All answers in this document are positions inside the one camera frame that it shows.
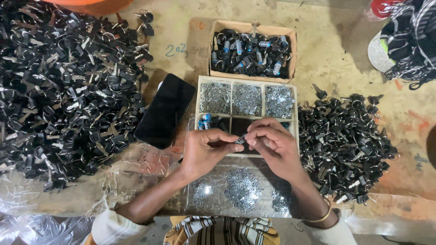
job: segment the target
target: hand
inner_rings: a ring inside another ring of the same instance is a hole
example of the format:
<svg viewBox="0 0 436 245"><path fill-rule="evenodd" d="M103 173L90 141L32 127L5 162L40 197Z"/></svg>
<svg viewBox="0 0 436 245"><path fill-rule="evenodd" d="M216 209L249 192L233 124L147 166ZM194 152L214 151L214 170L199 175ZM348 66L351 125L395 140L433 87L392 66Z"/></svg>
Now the hand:
<svg viewBox="0 0 436 245"><path fill-rule="evenodd" d="M192 181L200 178L209 173L225 155L244 150L243 145L233 143L238 138L220 129L191 131L180 170Z"/></svg>
<svg viewBox="0 0 436 245"><path fill-rule="evenodd" d="M263 118L254 121L247 131L245 139L250 150L256 149L277 176L291 184L306 176L295 138L277 120Z"/></svg>

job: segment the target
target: white sleeve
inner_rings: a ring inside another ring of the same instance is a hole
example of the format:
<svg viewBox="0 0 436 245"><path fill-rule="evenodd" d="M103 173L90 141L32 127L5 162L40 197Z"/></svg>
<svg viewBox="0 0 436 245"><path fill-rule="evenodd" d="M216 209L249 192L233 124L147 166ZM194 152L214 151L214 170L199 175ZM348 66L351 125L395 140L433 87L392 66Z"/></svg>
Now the white sleeve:
<svg viewBox="0 0 436 245"><path fill-rule="evenodd" d="M132 244L151 230L155 223L137 225L115 211L106 209L92 224L92 238L97 245Z"/></svg>
<svg viewBox="0 0 436 245"><path fill-rule="evenodd" d="M341 211L338 208L334 208L332 211L337 214L339 221L328 229L313 228L302 221L298 223L298 227L304 230L312 245L357 245L350 228L341 215Z"/></svg>

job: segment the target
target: orange bag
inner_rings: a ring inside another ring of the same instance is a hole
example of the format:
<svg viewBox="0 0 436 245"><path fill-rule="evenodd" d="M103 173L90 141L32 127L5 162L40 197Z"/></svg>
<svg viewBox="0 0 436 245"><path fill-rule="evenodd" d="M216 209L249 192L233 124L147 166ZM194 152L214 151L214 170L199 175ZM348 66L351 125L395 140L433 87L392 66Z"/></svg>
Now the orange bag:
<svg viewBox="0 0 436 245"><path fill-rule="evenodd" d="M59 4L62 7L95 16L113 14L127 7L134 0L44 0L49 3Z"/></svg>

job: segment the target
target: handwritten number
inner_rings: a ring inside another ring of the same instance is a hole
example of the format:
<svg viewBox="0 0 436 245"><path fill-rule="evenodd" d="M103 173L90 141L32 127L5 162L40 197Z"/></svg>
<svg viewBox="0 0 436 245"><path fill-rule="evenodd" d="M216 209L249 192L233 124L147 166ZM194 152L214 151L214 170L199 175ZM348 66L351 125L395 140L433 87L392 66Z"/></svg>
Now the handwritten number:
<svg viewBox="0 0 436 245"><path fill-rule="evenodd" d="M172 57L172 56L175 55L175 54L170 55L170 53L174 50L174 46L173 46L173 45L171 45L171 44L168 45L167 50L170 48L170 46L171 46L171 50L168 51L168 53L165 54L165 56L167 56L167 57ZM180 47L176 47L176 52L186 53L185 58L188 57L188 52L185 51L185 47L186 47L186 45L185 45L185 44L180 44Z"/></svg>
<svg viewBox="0 0 436 245"><path fill-rule="evenodd" d="M188 52L187 51L184 51L184 49L185 49L185 44L180 44L180 46L182 46L183 45L183 48L182 48L182 50L180 51L180 53L186 53L186 56L185 56L185 58L186 57L188 57Z"/></svg>
<svg viewBox="0 0 436 245"><path fill-rule="evenodd" d="M174 49L174 46L173 46L173 45L168 45L167 50L168 50L168 48L169 48L170 46L171 46L171 50L168 51L168 53L166 53L165 56L168 56L168 57L174 56L174 54L173 54L173 55L168 55L168 54L169 54L169 53Z"/></svg>

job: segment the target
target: forearm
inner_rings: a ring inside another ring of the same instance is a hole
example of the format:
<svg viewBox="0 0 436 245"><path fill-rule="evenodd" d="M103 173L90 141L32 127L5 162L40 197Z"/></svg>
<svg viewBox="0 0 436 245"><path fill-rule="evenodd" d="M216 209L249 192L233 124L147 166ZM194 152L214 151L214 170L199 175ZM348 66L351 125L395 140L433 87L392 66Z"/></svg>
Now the forearm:
<svg viewBox="0 0 436 245"><path fill-rule="evenodd" d="M319 220L323 218L329 211L328 204L314 187L304 170L302 170L298 176L298 179L289 180L289 182L298 200L301 215L308 220ZM334 226L337 221L337 215L331 212L330 215L321 222L306 222L306 224L315 228L330 228Z"/></svg>
<svg viewBox="0 0 436 245"><path fill-rule="evenodd" d="M176 170L155 186L118 208L116 213L134 223L142 224L153 218L172 196L191 181L181 171Z"/></svg>

